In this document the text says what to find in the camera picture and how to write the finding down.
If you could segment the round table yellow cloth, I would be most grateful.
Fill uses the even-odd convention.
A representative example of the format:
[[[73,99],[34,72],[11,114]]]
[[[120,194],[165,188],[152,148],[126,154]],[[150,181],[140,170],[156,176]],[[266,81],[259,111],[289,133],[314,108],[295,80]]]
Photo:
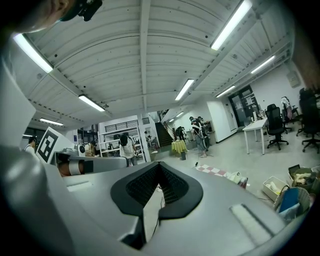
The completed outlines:
[[[171,143],[171,150],[175,156],[180,156],[181,153],[188,151],[186,143],[183,140],[176,140]]]

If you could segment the dark staircase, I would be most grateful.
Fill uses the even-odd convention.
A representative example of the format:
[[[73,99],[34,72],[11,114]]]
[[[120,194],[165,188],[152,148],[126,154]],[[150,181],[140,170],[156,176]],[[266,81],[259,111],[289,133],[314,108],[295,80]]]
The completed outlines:
[[[155,128],[156,128],[159,146],[161,148],[166,147],[166,146],[170,146],[172,144],[172,142],[174,141],[174,139],[168,133],[168,131],[166,130],[164,125],[161,122],[156,122]]]

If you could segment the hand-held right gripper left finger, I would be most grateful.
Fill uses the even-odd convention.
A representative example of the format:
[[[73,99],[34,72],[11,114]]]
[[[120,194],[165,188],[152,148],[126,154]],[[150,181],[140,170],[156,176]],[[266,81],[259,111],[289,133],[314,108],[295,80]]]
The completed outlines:
[[[45,174],[54,205],[76,250],[141,250],[151,239],[160,209],[160,190],[151,193],[142,217],[123,214],[111,197],[111,187],[138,167],[62,177],[46,164]]]

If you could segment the white storage bin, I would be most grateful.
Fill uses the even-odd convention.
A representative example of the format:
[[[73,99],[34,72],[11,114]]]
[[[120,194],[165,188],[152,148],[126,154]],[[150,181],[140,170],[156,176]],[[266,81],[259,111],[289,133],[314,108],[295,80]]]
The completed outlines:
[[[282,189],[289,186],[284,181],[280,180],[275,176],[271,176],[262,183],[262,192],[273,202],[276,201],[277,197],[280,195]]]

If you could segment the black framed tablet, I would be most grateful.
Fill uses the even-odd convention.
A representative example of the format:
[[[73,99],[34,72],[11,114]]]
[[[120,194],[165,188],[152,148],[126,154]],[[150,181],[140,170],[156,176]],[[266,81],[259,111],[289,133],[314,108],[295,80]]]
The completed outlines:
[[[294,179],[294,174],[297,170],[299,170],[301,167],[299,164],[297,165],[294,165],[294,166],[291,166],[288,168],[288,174],[289,174],[289,177],[293,180]]]

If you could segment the dark woven basket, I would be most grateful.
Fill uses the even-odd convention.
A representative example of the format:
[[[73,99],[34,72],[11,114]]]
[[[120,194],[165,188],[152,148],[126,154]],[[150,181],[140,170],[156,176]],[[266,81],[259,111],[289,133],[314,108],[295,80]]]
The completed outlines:
[[[305,189],[310,194],[317,194],[320,190],[320,179],[317,172],[310,168],[299,168],[293,173],[293,187]]]

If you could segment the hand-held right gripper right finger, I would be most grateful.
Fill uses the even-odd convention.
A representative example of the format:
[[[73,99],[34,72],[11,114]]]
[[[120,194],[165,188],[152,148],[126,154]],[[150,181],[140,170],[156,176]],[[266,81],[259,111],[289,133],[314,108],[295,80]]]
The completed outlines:
[[[163,220],[144,246],[149,256],[240,256],[285,228],[282,218],[246,189],[178,163],[169,166],[197,180],[203,197],[184,218]]]

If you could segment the white wall panel box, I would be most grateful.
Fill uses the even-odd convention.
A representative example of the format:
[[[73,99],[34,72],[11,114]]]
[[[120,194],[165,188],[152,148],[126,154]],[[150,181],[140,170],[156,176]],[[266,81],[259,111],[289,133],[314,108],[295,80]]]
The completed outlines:
[[[301,85],[300,78],[296,71],[290,71],[286,76],[292,88],[296,88]]]

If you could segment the white desk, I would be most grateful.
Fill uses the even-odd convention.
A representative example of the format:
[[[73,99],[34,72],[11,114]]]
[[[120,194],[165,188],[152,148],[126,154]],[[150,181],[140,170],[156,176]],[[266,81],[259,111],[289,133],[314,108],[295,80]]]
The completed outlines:
[[[263,128],[267,124],[267,118],[257,120],[249,125],[247,125],[245,128],[242,129],[244,133],[244,139],[245,139],[245,146],[246,146],[246,153],[249,155],[250,154],[250,149],[249,149],[249,141],[248,141],[248,132],[254,132],[255,136],[255,141],[258,142],[257,138],[257,131],[260,132],[261,136],[261,147],[262,147],[262,155],[265,155],[265,138],[264,138],[264,131]]]

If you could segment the black office chair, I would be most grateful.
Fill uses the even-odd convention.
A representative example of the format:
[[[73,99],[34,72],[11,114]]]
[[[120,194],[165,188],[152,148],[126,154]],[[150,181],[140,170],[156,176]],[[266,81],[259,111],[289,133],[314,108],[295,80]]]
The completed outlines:
[[[302,112],[302,130],[311,138],[305,139],[301,142],[302,145],[306,143],[302,151],[313,145],[316,151],[320,153],[320,139],[316,139],[316,134],[320,134],[320,109],[317,107],[317,100],[312,90],[301,89],[299,92],[299,106]]]
[[[274,139],[271,139],[267,145],[269,149],[271,145],[277,145],[278,150],[281,150],[280,143],[289,144],[288,141],[282,139],[282,134],[285,132],[283,120],[280,113],[280,108],[275,104],[271,104],[267,106],[266,109],[266,117],[267,117],[267,134],[270,136],[274,136]]]

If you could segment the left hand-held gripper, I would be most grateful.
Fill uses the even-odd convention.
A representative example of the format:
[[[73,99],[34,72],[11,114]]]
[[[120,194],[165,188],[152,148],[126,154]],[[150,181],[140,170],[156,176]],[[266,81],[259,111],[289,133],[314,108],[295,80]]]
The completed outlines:
[[[78,156],[78,144],[50,127],[45,131],[36,155],[42,163],[57,167],[62,177],[103,173],[130,166],[129,160],[120,156],[95,157],[94,160]]]

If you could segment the pink white checkered mat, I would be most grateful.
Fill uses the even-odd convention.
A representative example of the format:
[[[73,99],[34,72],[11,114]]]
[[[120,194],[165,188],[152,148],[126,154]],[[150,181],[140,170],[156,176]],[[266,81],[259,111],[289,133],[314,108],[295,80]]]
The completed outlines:
[[[209,173],[209,174],[216,175],[216,176],[219,176],[219,177],[228,178],[231,175],[227,171],[224,171],[224,170],[209,166],[207,164],[197,165],[195,167],[195,169],[200,171],[200,172]]]

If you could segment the ceiling tube light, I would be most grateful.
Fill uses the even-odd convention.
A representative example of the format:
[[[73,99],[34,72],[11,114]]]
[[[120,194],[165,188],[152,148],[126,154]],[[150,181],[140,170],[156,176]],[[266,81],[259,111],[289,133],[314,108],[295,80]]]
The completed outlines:
[[[235,85],[229,87],[228,89],[226,89],[226,90],[224,90],[223,92],[219,93],[219,94],[216,96],[216,98],[219,98],[219,97],[225,95],[226,93],[232,91],[235,87],[236,87]]]
[[[259,71],[260,69],[264,68],[266,65],[268,65],[269,63],[271,63],[274,59],[275,59],[275,55],[272,55],[270,58],[268,58],[266,61],[262,62],[259,66],[257,66],[256,68],[254,68],[250,73],[251,74],[255,74],[257,71]]]
[[[23,34],[17,34],[13,37],[15,43],[20,49],[44,72],[49,74],[54,68],[49,64],[45,58],[38,53],[38,51],[31,45],[31,43],[24,37]]]
[[[218,51],[219,48],[223,45],[223,43],[226,41],[226,39],[230,36],[230,34],[233,32],[233,30],[236,28],[236,26],[240,23],[240,21],[243,19],[243,17],[247,14],[247,12],[252,7],[251,0],[242,0],[242,2],[239,4],[231,18],[228,20],[226,25],[223,27],[222,31],[219,33],[217,38],[213,41],[210,48]]]
[[[81,94],[78,96],[78,98],[85,102],[87,105],[93,107],[94,109],[98,110],[99,112],[104,112],[105,109],[101,106],[99,106],[96,102],[94,102],[92,99],[90,99],[88,96],[86,96],[85,94]]]
[[[178,95],[175,98],[175,101],[179,101],[184,94],[188,91],[188,89],[191,87],[191,85],[194,83],[194,79],[187,79],[186,82],[184,83],[182,89],[179,91]]]
[[[39,119],[41,122],[47,123],[47,124],[52,124],[52,125],[56,125],[56,126],[63,126],[64,124],[61,122],[57,122],[57,121],[53,121],[53,120],[49,120],[49,119],[45,119],[45,118],[40,118]]]

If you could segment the black double door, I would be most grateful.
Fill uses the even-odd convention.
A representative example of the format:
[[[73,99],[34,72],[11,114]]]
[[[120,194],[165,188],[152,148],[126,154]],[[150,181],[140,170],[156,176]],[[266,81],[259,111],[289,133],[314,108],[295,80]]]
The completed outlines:
[[[261,108],[250,85],[236,91],[228,97],[238,127],[245,127],[251,123],[254,113],[258,116]]]

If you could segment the office chair with clothes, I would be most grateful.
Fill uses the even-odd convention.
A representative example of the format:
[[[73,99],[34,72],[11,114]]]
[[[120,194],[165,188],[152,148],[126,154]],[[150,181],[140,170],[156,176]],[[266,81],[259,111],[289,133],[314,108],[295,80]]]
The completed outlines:
[[[291,127],[286,127],[289,123],[295,123],[297,122],[298,116],[293,116],[293,109],[290,104],[289,99],[286,96],[283,96],[281,98],[281,114],[282,114],[282,123],[284,127],[284,131],[287,134],[288,130],[292,130]]]

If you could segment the grey basket blue contents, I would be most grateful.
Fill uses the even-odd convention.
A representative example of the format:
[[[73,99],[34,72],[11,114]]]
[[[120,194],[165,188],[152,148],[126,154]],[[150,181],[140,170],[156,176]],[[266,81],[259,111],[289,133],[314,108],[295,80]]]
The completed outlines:
[[[285,186],[276,198],[273,209],[287,223],[306,213],[311,205],[310,195],[302,187]]]

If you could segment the white shelf rack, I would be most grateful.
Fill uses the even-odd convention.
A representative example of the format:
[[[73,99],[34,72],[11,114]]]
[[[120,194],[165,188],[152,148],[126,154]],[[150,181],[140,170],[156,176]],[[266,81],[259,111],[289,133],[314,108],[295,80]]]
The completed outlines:
[[[120,156],[120,136],[126,133],[136,148],[137,163],[142,164],[150,160],[148,151],[145,151],[143,137],[137,121],[123,122],[113,125],[107,125],[98,133],[98,145],[101,157]]]

